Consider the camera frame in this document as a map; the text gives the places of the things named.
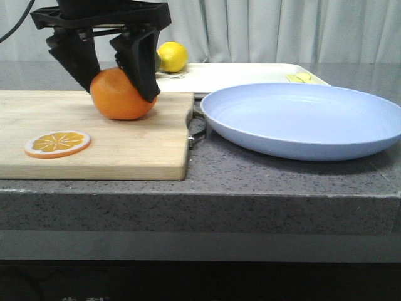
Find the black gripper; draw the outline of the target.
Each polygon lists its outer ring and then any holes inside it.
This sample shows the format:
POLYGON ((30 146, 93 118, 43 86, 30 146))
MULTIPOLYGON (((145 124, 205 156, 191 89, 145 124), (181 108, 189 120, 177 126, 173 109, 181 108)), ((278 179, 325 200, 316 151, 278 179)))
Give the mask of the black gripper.
POLYGON ((93 38, 120 34, 110 41, 117 65, 140 96, 153 102, 160 93, 155 52, 160 31, 171 23, 167 3, 144 1, 58 1, 31 13, 38 29, 52 28, 49 53, 88 93, 100 72, 93 38))

